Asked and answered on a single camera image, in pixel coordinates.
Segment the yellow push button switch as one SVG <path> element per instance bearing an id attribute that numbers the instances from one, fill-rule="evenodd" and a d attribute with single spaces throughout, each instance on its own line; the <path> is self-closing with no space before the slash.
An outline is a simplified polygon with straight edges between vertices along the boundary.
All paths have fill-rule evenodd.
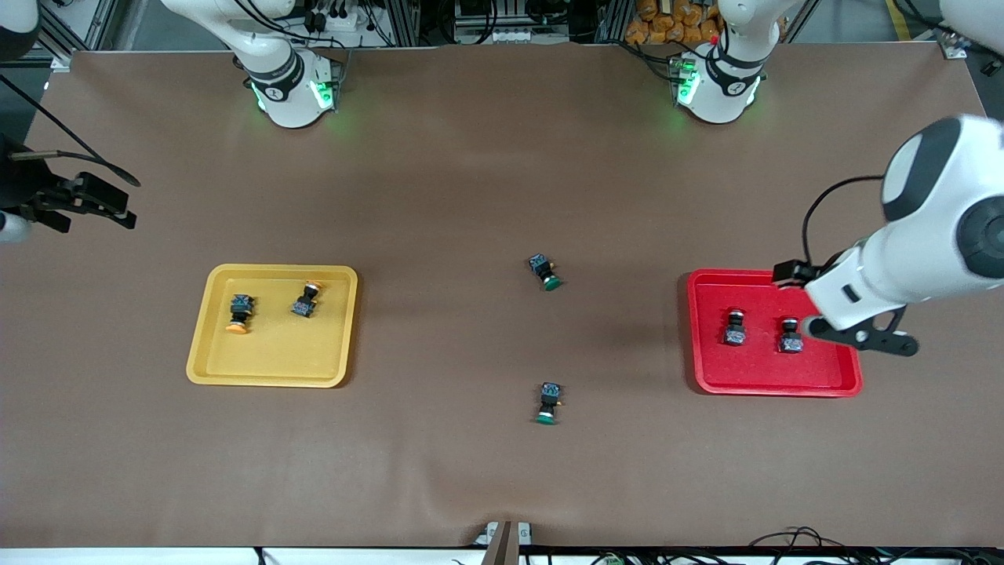
<path id="1" fill-rule="evenodd" d="M 250 294 L 237 293 L 231 299 L 230 319 L 225 330 L 234 335 L 246 335 L 248 333 L 249 319 L 254 315 L 255 299 Z"/>
<path id="2" fill-rule="evenodd" d="M 301 295 L 290 307 L 292 314 L 297 317 L 310 319 L 315 314 L 317 307 L 317 297 L 323 290 L 323 285 L 316 280 L 308 280 L 304 285 Z"/>

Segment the red plastic tray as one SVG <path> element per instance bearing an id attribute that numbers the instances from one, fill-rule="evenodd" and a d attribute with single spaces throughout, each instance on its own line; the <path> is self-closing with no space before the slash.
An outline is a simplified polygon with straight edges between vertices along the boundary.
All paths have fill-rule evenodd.
<path id="1" fill-rule="evenodd" d="M 857 351 L 811 339 L 800 330 L 804 350 L 777 350 L 780 322 L 800 322 L 818 310 L 804 290 L 781 289 L 769 271 L 698 269 L 688 275 L 689 349 L 693 381 L 710 394 L 849 398 L 863 389 Z M 726 315 L 745 312 L 746 342 L 722 343 Z"/>

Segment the yellow plastic tray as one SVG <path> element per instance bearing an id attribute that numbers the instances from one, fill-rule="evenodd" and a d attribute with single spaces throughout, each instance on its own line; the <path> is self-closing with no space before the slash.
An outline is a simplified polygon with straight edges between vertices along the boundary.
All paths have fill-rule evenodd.
<path id="1" fill-rule="evenodd" d="M 308 280 L 322 283 L 310 319 L 291 305 Z M 254 297 L 248 333 L 227 333 L 234 294 Z M 333 388 L 348 372 L 358 273 L 343 265 L 222 264 L 208 276 L 187 379 L 196 384 Z"/>

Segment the pile of orange bags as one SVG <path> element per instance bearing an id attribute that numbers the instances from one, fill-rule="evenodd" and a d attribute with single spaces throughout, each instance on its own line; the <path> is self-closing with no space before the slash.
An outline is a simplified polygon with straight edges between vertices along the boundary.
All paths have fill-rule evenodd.
<path id="1" fill-rule="evenodd" d="M 628 44 L 716 42 L 725 22 L 716 0 L 632 0 Z"/>

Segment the white power strip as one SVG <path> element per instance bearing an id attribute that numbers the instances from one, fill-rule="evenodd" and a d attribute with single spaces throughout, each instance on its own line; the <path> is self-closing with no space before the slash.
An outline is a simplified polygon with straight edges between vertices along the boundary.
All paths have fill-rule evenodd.
<path id="1" fill-rule="evenodd" d="M 304 27 L 309 35 L 322 32 L 376 30 L 373 16 L 363 0 L 302 0 Z"/>

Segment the brown table mat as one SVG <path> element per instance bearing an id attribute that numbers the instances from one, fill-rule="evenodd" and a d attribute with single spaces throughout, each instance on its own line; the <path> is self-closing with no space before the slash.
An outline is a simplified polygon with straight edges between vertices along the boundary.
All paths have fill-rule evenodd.
<path id="1" fill-rule="evenodd" d="M 1004 545 L 1001 290 L 909 308 L 919 353 L 861 355 L 853 398 L 693 387 L 689 272 L 798 257 L 822 190 L 983 110 L 929 44 L 768 74 L 706 126 L 613 46 L 374 50 L 287 131 L 228 54 L 80 53 L 44 104 L 140 179 L 137 226 L 0 246 L 0 547 Z M 344 386 L 187 379 L 225 262 L 358 272 Z"/>

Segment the grey control equipment rack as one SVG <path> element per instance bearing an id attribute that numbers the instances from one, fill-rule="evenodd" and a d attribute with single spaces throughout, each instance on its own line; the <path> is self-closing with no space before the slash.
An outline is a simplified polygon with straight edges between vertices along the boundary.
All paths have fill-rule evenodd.
<path id="1" fill-rule="evenodd" d="M 458 44 L 568 42 L 566 0 L 445 0 L 441 32 Z"/>

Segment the aluminium frame post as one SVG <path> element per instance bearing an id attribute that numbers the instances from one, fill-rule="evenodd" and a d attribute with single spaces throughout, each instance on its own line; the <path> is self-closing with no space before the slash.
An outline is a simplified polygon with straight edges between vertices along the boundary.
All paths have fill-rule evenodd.
<path id="1" fill-rule="evenodd" d="M 71 60 L 76 51 L 85 49 L 79 37 L 43 0 L 38 0 L 40 30 L 37 42 L 53 55 L 50 64 L 54 74 L 71 70 Z"/>
<path id="2" fill-rule="evenodd" d="M 946 60 L 964 60 L 969 43 L 964 37 L 950 32 L 944 19 L 940 0 L 900 0 L 908 35 L 913 42 L 935 42 Z"/>

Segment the green push button switch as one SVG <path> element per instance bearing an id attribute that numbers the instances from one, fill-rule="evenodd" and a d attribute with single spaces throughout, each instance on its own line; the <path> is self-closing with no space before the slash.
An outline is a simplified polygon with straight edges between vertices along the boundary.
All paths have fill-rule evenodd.
<path id="1" fill-rule="evenodd" d="M 556 425 L 556 410 L 562 404 L 562 386 L 553 382 L 542 383 L 539 396 L 539 410 L 535 421 L 539 425 Z"/>
<path id="2" fill-rule="evenodd" d="M 539 279 L 545 292 L 552 292 L 563 285 L 563 280 L 555 273 L 555 264 L 542 253 L 537 253 L 528 258 L 528 265 L 531 272 Z"/>

